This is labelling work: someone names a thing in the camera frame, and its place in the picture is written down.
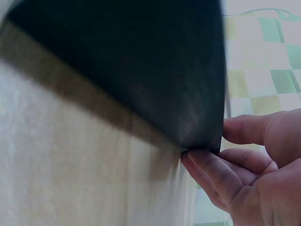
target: checkered fabric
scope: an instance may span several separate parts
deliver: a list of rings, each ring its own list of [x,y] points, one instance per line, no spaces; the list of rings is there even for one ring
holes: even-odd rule
[[[301,107],[301,16],[259,10],[224,17],[226,60],[232,117],[264,115]],[[265,151],[263,146],[232,147]],[[216,208],[198,187],[195,226],[232,226],[228,213]]]

